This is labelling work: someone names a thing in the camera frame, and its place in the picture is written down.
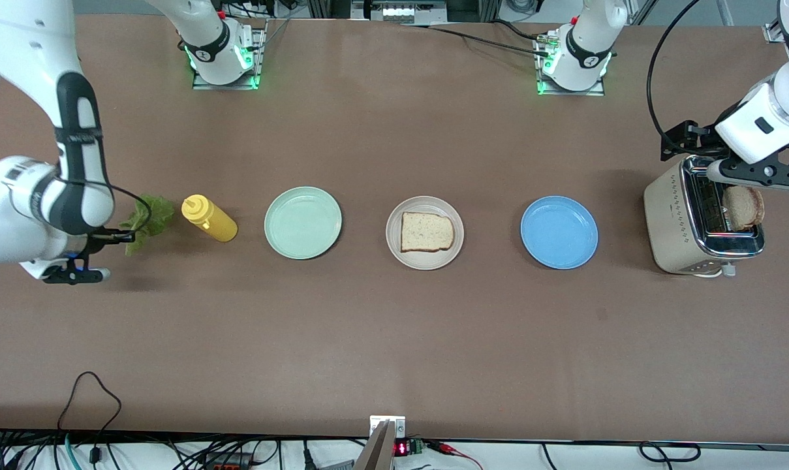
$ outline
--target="plate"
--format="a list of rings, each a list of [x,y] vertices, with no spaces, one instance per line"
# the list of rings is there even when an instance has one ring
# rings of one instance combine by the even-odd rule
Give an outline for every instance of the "plate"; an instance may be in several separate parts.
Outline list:
[[[450,249],[440,250],[435,253],[400,253],[400,231],[403,228],[403,212],[424,212],[449,217],[449,220],[452,221],[455,235]],[[449,264],[461,251],[461,247],[463,247],[463,221],[455,208],[445,202],[445,200],[432,196],[412,197],[401,202],[399,206],[394,208],[392,214],[388,216],[386,241],[388,242],[388,249],[394,254],[394,258],[397,258],[409,268],[424,271],[438,270],[438,268]]]
[[[522,243],[538,262],[573,270],[597,250],[597,224],[582,204],[564,196],[537,200],[522,216]]]
[[[341,231],[337,200],[317,187],[296,187],[273,200],[264,217],[266,241],[290,259],[316,258]]]

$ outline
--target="yellow bottle cap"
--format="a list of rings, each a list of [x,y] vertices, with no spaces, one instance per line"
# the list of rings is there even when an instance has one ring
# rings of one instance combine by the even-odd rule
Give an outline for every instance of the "yellow bottle cap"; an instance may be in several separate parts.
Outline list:
[[[183,200],[182,212],[183,216],[192,223],[203,223],[211,216],[214,209],[210,200],[205,196],[194,194],[194,196],[188,196]]]

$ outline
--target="blue plate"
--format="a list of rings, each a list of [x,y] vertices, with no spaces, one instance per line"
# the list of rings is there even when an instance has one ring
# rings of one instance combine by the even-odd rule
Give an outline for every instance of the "blue plate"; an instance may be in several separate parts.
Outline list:
[[[547,196],[522,216],[522,243],[541,264],[555,270],[573,270],[597,250],[597,224],[576,200]]]

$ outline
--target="teal cable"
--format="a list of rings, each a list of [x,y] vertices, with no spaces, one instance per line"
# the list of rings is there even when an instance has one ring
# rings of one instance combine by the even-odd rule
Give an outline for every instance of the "teal cable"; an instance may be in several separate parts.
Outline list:
[[[72,445],[69,443],[69,433],[67,433],[67,436],[63,438],[63,446],[67,449],[69,461],[72,462],[72,466],[75,467],[75,470],[81,470],[81,466],[78,465],[78,459],[76,459],[75,454],[72,453]]]

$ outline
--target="toaster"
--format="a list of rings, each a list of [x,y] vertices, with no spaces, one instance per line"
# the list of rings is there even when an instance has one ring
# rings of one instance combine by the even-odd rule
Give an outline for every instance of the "toaster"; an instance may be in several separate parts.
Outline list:
[[[736,264],[765,246],[762,224],[734,232],[722,207],[728,184],[707,178],[712,158],[690,155],[644,191],[653,258],[673,274],[736,274]]]

